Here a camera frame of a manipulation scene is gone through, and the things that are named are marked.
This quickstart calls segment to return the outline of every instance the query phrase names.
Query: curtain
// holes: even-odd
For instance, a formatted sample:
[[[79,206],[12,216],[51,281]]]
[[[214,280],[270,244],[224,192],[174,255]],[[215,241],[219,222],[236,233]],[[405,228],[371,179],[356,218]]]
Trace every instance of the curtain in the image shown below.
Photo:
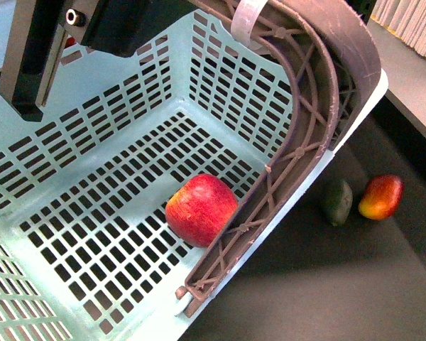
[[[377,0],[372,18],[426,57],[426,0]]]

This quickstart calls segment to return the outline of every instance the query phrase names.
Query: plastic basket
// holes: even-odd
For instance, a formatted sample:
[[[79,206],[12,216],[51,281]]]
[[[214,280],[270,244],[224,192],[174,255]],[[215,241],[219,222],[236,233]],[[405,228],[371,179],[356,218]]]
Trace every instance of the plastic basket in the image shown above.
[[[0,1],[0,67],[12,13]],[[164,205],[198,173],[250,201],[292,123],[288,76],[201,11],[132,58],[75,45],[61,63],[41,123],[0,98],[0,340],[177,339],[192,318],[174,316],[174,292],[212,260],[171,232]]]

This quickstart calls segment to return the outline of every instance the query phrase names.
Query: dark table surface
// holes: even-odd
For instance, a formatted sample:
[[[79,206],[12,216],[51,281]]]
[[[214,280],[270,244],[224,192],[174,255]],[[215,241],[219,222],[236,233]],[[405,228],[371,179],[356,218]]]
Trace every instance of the dark table surface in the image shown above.
[[[426,340],[426,247],[411,231],[416,219],[426,229],[426,187],[379,134],[365,121],[182,341]],[[384,170],[403,173],[405,197],[394,218],[366,220],[356,206],[367,172]],[[345,178],[354,191],[340,228],[318,207],[332,178]]]

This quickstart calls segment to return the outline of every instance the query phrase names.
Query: apple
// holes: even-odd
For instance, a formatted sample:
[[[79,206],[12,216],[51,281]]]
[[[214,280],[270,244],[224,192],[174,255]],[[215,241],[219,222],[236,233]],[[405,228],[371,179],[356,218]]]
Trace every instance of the apple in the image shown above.
[[[174,233],[194,247],[208,247],[238,207],[234,192],[211,174],[191,178],[165,206]]]

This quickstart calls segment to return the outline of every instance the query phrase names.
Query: green avocado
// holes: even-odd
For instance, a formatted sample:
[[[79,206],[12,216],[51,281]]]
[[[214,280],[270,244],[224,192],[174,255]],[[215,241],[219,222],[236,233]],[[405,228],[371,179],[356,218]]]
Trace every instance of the green avocado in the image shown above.
[[[353,194],[349,184],[344,179],[336,179],[325,188],[320,205],[327,221],[333,226],[341,226],[349,216],[352,201]]]

